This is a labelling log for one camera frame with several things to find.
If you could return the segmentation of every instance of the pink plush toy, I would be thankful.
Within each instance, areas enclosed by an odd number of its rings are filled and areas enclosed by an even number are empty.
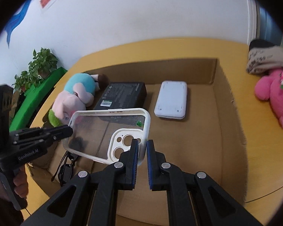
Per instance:
[[[283,69],[272,69],[255,86],[255,95],[260,100],[270,100],[270,105],[283,128]]]
[[[55,99],[49,110],[48,120],[54,126],[67,125],[76,111],[86,110],[92,105],[95,91],[109,84],[106,75],[74,74],[65,84],[64,90]]]

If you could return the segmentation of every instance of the green sticker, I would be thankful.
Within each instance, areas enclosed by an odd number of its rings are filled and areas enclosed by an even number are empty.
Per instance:
[[[143,123],[142,123],[141,121],[138,121],[138,122],[136,123],[136,125],[139,126],[139,127],[142,127]]]

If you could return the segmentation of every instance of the green leaves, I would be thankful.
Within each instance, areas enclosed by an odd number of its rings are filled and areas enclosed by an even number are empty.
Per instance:
[[[21,87],[25,86],[25,89],[29,89],[32,85],[38,87],[42,84],[44,79],[40,76],[40,72],[50,72],[50,69],[57,68],[57,57],[50,52],[50,49],[41,48],[40,52],[34,51],[33,61],[28,63],[28,72],[22,71],[18,77],[15,75],[15,89],[21,91]]]
[[[21,91],[21,87],[25,86],[25,89],[29,89],[30,85],[29,85],[29,76],[28,76],[28,72],[22,71],[21,75],[18,77],[17,75],[15,75],[15,89],[17,89],[18,91]]]

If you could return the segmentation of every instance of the yellow table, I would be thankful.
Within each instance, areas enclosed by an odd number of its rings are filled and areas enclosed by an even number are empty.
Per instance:
[[[219,58],[231,85],[247,139],[249,173],[245,207],[266,223],[283,199],[283,129],[278,125],[269,103],[260,102],[254,96],[254,86],[259,77],[245,71],[248,60],[246,44],[208,38],[168,38],[125,44],[87,55],[56,84],[31,127],[43,125],[43,116],[75,73],[128,62],[185,57]],[[30,179],[28,210],[34,212],[47,199],[47,195]]]

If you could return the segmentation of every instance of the hand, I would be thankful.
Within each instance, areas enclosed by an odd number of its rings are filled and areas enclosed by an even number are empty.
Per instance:
[[[14,177],[14,184],[16,185],[15,193],[21,198],[25,198],[28,194],[27,175],[25,173],[25,166],[20,167],[18,174]]]
[[[15,193],[24,198],[28,194],[27,175],[25,173],[25,166],[20,167],[18,174],[14,177]],[[9,201],[5,188],[0,180],[0,198]]]

